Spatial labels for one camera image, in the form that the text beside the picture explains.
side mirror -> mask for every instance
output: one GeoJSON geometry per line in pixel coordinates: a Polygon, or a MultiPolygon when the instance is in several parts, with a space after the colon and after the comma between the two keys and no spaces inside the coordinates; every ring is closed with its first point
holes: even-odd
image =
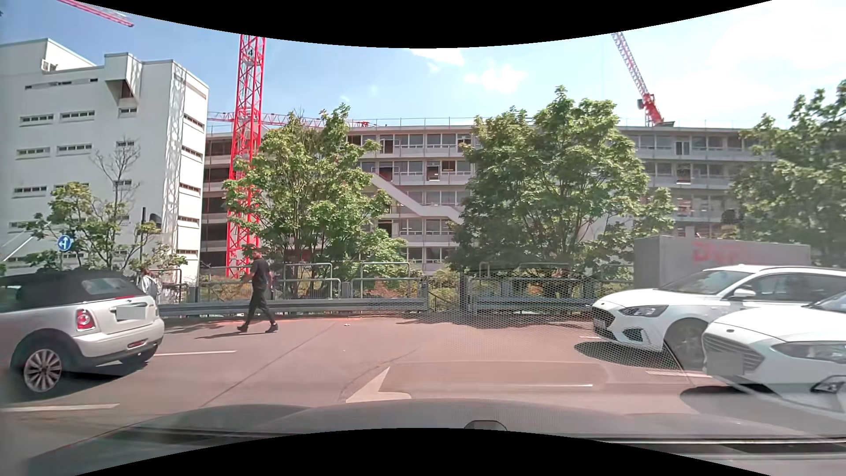
{"type": "Polygon", "coordinates": [[[731,298],[733,300],[741,301],[741,300],[744,300],[744,299],[750,299],[750,298],[755,297],[755,296],[758,296],[758,293],[754,292],[751,289],[738,288],[738,289],[734,290],[734,292],[731,295],[731,298]]]}

blue sky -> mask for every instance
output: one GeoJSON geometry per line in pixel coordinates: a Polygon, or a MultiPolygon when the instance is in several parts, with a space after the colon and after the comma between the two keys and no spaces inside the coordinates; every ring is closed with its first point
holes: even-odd
{"type": "MultiPolygon", "coordinates": [[[[172,58],[209,85],[210,110],[234,109],[234,33],[131,12],[127,28],[56,0],[5,3],[0,42],[50,37],[95,63],[105,53],[172,58]]],[[[625,34],[665,119],[747,127],[765,112],[784,118],[797,94],[832,91],[846,78],[842,18],[842,1],[773,0],[625,34]]],[[[468,118],[512,105],[534,112],[557,85],[572,97],[613,100],[625,123],[643,124],[610,35],[434,52],[268,39],[262,109],[313,117],[344,101],[355,119],[468,118]]]]}

car windshield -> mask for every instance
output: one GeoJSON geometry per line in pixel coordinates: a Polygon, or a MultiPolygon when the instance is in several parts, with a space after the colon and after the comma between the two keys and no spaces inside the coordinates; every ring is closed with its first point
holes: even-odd
{"type": "Polygon", "coordinates": [[[831,311],[833,313],[846,313],[846,292],[812,302],[805,307],[819,309],[821,311],[831,311]]]}
{"type": "Polygon", "coordinates": [[[686,278],[674,281],[668,285],[659,287],[661,291],[682,292],[686,294],[707,294],[710,296],[719,294],[730,285],[751,276],[752,273],[745,271],[726,271],[711,269],[691,274],[686,278]]]}

white arrow road marking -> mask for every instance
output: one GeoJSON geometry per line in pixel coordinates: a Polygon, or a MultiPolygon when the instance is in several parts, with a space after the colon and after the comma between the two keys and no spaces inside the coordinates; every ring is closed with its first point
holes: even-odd
{"type": "Polygon", "coordinates": [[[380,401],[380,400],[408,400],[411,398],[411,395],[402,392],[389,392],[389,391],[379,391],[382,387],[382,382],[385,381],[385,377],[387,377],[387,371],[391,368],[388,367],[385,369],[384,372],[378,374],[373,380],[367,382],[365,386],[361,387],[359,391],[355,392],[350,398],[347,399],[347,403],[355,403],[357,401],[380,401]]]}

headlight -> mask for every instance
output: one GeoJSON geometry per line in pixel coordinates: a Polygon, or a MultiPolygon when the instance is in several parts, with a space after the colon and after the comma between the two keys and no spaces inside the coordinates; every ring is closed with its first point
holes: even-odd
{"type": "Polygon", "coordinates": [[[667,306],[635,306],[620,309],[620,313],[626,316],[641,316],[642,318],[657,318],[664,311],[667,306]]]}
{"type": "Polygon", "coordinates": [[[772,348],[791,357],[846,364],[846,342],[785,342],[772,348]]]}

